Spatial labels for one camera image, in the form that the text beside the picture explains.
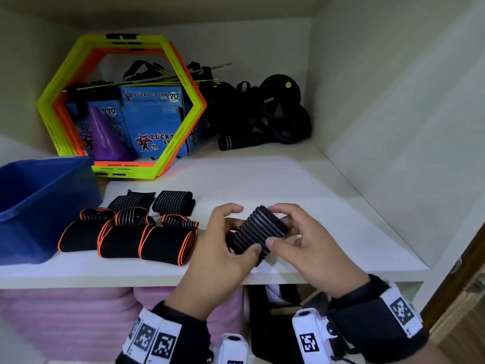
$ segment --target neon yellow frame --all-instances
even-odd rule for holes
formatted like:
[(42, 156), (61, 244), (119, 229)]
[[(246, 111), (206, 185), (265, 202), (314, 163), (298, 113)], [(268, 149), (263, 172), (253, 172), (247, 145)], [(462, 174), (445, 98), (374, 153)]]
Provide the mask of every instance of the neon yellow frame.
[(68, 130), (72, 122), (62, 121), (61, 117), (63, 115), (59, 115), (60, 105), (58, 105), (58, 101), (63, 95), (62, 91), (68, 85), (84, 79), (84, 77), (80, 78), (79, 70), (94, 49), (97, 51), (112, 49), (113, 51), (117, 50), (118, 53), (120, 49), (125, 49), (128, 53), (132, 50), (139, 51), (141, 49), (163, 50), (192, 101), (193, 107), (187, 113), (173, 139), (155, 163), (131, 162), (117, 164), (116, 162), (96, 162), (92, 166), (93, 171), (100, 177), (152, 179), (160, 176), (166, 171), (207, 106), (175, 47), (162, 35), (84, 35), (78, 39), (37, 102), (40, 116), (49, 131), (57, 153), (59, 156), (86, 155), (85, 153), (80, 153), (79, 148), (76, 150), (73, 144), (73, 141), (75, 141), (74, 134)]

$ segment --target wooden door frame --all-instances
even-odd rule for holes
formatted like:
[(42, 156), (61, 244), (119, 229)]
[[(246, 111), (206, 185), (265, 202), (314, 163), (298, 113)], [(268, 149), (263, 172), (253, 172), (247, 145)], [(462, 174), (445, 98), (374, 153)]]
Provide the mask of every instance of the wooden door frame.
[(446, 276), (440, 287), (421, 312), (424, 328), (429, 331), (445, 314), (456, 298), (485, 263), (485, 224), (482, 225), (467, 249), (462, 254), (462, 266), (452, 275)]

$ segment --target black cable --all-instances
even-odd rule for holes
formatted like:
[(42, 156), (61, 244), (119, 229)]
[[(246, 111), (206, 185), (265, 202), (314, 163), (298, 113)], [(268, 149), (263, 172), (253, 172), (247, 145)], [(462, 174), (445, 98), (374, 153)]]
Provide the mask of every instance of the black cable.
[(354, 361), (349, 360), (347, 358), (343, 358), (343, 357), (342, 358), (341, 357), (336, 358), (335, 356), (331, 356), (330, 359), (332, 359), (333, 361), (345, 361), (345, 362), (348, 362), (350, 364), (355, 364)]

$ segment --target blue container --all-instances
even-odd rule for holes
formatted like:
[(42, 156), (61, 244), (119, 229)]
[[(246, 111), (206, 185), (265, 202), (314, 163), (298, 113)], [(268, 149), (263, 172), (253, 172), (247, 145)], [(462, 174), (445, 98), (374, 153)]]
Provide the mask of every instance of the blue container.
[(101, 204), (92, 164), (86, 156), (0, 167), (0, 265), (45, 262), (79, 212)]

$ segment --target white shelf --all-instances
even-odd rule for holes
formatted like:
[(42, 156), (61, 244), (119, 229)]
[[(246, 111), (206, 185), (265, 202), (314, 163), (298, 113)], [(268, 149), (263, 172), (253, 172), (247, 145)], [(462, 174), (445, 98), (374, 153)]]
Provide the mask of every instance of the white shelf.
[[(263, 204), (300, 204), (319, 220), (364, 270), (395, 281), (423, 281), (428, 267), (311, 141), (220, 152), (213, 142), (176, 161), (153, 181), (108, 184), (103, 205), (127, 190), (192, 191), (192, 219), (207, 225), (212, 209), (227, 202), (245, 206), (240, 218)], [(58, 253), (38, 265), (0, 266), (0, 288), (168, 286), (186, 267), (137, 259), (108, 260), (95, 251)], [(298, 272), (274, 255), (253, 269), (245, 284), (302, 283)]]

